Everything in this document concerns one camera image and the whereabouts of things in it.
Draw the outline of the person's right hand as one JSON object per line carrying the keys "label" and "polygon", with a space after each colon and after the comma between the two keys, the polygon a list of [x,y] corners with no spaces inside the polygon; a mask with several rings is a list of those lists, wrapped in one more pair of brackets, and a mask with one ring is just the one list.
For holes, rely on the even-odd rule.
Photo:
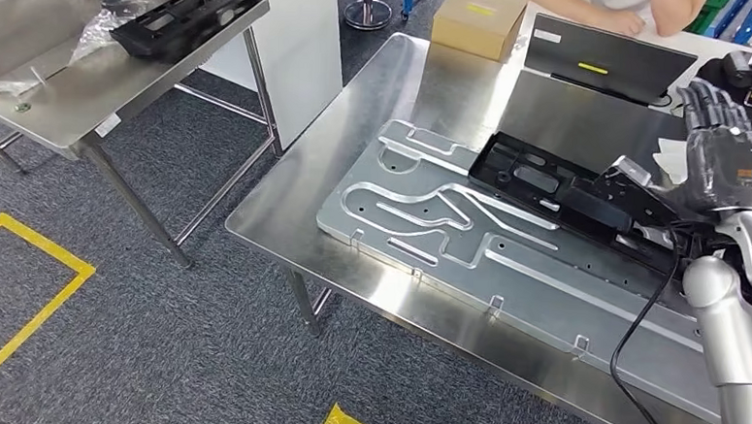
{"label": "person's right hand", "polygon": [[645,29],[646,23],[632,11],[604,10],[599,25],[605,31],[633,37]]}

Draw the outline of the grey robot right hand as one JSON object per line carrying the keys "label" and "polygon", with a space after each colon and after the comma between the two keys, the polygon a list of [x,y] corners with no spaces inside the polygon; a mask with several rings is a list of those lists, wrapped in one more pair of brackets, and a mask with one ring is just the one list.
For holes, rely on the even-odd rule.
{"label": "grey robot right hand", "polygon": [[668,197],[694,213],[752,209],[752,122],[731,95],[695,78],[677,90],[687,131],[685,181]]}

